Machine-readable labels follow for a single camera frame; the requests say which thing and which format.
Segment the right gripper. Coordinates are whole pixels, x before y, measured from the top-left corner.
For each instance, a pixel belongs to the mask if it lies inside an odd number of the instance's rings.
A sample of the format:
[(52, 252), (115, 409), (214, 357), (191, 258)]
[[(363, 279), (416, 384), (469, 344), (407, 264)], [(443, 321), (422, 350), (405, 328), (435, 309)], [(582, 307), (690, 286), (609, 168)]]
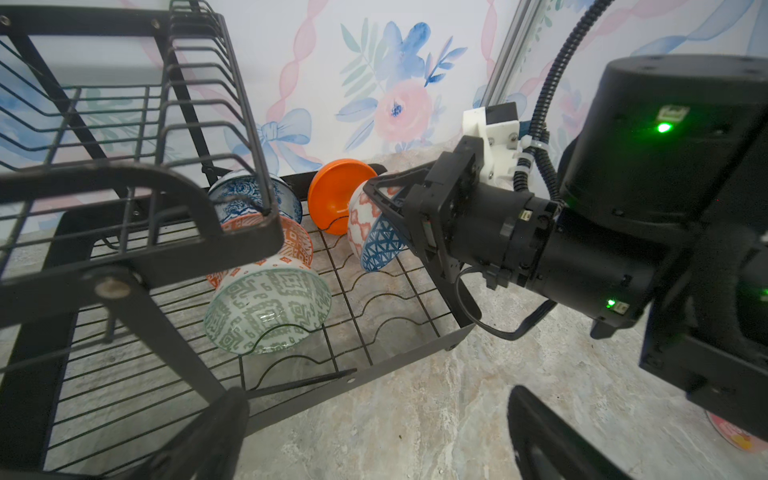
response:
[(451, 251), (460, 210), (469, 202), (483, 166), (483, 142), (463, 137), (451, 152), (402, 172), (368, 180), (364, 192), (422, 261), (457, 323), (466, 327), (482, 317), (458, 279), (463, 262)]

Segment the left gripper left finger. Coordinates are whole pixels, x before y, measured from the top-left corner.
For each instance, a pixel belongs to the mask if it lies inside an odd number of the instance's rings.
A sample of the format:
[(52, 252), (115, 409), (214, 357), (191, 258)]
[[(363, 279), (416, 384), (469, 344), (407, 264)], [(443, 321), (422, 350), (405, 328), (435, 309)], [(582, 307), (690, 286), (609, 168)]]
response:
[(231, 388), (126, 477), (232, 479), (248, 418), (245, 391)]

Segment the black wire dish rack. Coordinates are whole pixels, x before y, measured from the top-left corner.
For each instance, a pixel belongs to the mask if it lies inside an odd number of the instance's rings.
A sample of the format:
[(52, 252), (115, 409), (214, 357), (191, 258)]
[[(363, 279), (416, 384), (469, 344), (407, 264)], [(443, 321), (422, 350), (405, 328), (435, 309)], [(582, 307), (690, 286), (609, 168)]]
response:
[(227, 232), (208, 189), (242, 168), (305, 199), (305, 139), (252, 111), (271, 28), (249, 2), (1, 7), (1, 475), (125, 478), (220, 407), (252, 434), (455, 348), (469, 323), (398, 259), (375, 293), (343, 240), (311, 227), (327, 321), (288, 351), (244, 356), (204, 332), (207, 276), (276, 252), (264, 225)]

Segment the green patterned bowl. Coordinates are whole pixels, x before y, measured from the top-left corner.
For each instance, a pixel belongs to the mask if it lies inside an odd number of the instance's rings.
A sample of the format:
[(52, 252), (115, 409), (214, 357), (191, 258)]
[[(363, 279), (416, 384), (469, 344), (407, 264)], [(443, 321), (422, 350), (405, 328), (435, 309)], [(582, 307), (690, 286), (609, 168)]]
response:
[(227, 270), (214, 282), (204, 331), (218, 348), (235, 355), (290, 348), (320, 329), (332, 309), (327, 283), (289, 256)]

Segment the blue floral bowl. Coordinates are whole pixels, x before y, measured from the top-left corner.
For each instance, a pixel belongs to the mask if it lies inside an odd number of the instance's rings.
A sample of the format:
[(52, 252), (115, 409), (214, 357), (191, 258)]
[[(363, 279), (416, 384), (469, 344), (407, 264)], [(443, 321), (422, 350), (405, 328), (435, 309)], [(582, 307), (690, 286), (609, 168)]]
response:
[[(270, 180), (280, 214), (301, 223), (303, 209), (297, 195), (282, 179), (271, 176)], [(265, 196), (259, 189), (259, 178), (244, 169), (232, 171), (219, 179), (209, 189), (208, 197), (221, 223), (243, 215), (262, 213), (266, 205)]]

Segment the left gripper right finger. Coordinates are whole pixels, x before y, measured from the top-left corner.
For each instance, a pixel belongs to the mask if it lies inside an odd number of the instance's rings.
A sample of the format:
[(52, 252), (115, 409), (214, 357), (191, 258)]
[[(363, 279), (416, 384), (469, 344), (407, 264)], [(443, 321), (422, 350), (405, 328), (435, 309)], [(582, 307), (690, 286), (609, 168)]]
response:
[(510, 392), (507, 421), (523, 479), (629, 477), (523, 385)]

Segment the red patterned bowl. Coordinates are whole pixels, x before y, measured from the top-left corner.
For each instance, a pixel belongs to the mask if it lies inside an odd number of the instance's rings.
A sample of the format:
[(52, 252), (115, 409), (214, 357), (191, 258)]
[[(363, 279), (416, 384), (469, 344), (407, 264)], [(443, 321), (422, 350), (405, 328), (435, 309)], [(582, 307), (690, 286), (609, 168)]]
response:
[[(228, 220), (223, 223), (222, 227), (225, 231), (236, 231), (258, 225), (263, 221), (264, 216), (262, 214), (251, 213)], [(300, 260), (306, 267), (310, 267), (314, 256), (314, 246), (309, 233), (299, 223), (290, 218), (281, 216), (280, 222), (282, 225), (284, 241), (283, 246), (277, 254), (273, 255), (273, 258), (280, 260), (283, 257), (290, 257), (295, 260)], [(245, 268), (246, 266), (243, 265), (216, 272), (207, 275), (206, 279), (214, 289), (218, 289), (226, 278), (231, 277), (235, 273), (239, 273)]]

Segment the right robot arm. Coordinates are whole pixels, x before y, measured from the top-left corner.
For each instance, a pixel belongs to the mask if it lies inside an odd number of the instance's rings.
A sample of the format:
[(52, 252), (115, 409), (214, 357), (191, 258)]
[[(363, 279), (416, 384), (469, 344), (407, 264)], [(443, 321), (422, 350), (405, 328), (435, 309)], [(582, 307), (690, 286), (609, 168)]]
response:
[(462, 279), (516, 285), (589, 317), (595, 339), (648, 320), (640, 365), (704, 410), (767, 435), (767, 62), (610, 62), (550, 198), (483, 183), (484, 139), (365, 192), (461, 323)]

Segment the orange plastic bowl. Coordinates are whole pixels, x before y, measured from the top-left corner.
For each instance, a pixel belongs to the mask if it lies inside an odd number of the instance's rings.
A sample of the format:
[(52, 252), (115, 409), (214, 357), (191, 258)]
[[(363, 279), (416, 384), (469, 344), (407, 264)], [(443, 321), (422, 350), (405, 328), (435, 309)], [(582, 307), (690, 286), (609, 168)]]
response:
[(344, 235), (353, 193), (375, 176), (377, 173), (370, 165), (355, 159), (339, 159), (323, 166), (308, 192), (309, 213), (318, 229), (330, 235)]

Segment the dark blue patterned bowl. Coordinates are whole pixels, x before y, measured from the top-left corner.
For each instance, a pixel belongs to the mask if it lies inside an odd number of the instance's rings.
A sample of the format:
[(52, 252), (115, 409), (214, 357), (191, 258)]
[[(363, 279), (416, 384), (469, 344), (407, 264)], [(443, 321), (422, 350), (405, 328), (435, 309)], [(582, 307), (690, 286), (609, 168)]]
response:
[(407, 248), (396, 229), (364, 192), (354, 191), (349, 203), (347, 241), (366, 272), (382, 270)]

